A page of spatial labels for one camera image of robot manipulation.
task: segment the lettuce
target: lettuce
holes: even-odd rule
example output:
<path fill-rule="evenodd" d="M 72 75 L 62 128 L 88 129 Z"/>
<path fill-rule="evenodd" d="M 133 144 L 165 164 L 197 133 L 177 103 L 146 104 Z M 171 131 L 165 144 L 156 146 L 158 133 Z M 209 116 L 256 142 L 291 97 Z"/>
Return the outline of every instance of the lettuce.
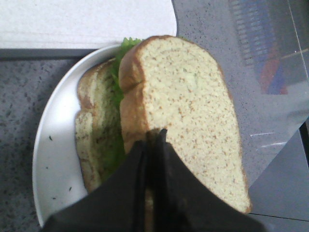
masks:
<path fill-rule="evenodd" d="M 121 88 L 119 87 L 119 66 L 120 66 L 121 59 L 125 56 L 125 54 L 131 48 L 133 48 L 135 45 L 139 44 L 140 42 L 141 42 L 140 39 L 132 39 L 131 37 L 129 39 L 124 38 L 119 52 L 115 55 L 115 61 L 113 62 L 113 65 L 111 66 L 110 72 L 114 79 L 113 89 L 115 91 L 115 96 L 114 96 L 113 101 L 117 109 L 119 109 L 120 102 L 124 97 L 121 91 Z"/>
<path fill-rule="evenodd" d="M 121 48 L 119 52 L 115 55 L 115 61 L 113 62 L 112 66 L 110 67 L 110 74 L 113 77 L 113 90 L 114 90 L 114 97 L 113 103 L 115 104 L 116 109 L 119 110 L 120 101 L 123 99 L 124 95 L 122 93 L 121 88 L 119 87 L 119 66 L 121 59 L 125 56 L 125 54 L 135 45 L 139 44 L 141 40 L 132 38 L 124 38 L 124 41 L 121 44 Z M 125 149 L 124 149 L 124 141 L 121 135 L 121 130 L 115 135 L 115 138 L 112 142 L 112 146 L 108 149 L 104 149 L 103 155 L 103 164 L 104 164 L 104 173 L 101 175 L 102 182 L 107 180 L 122 164 L 122 162 L 126 159 Z"/>

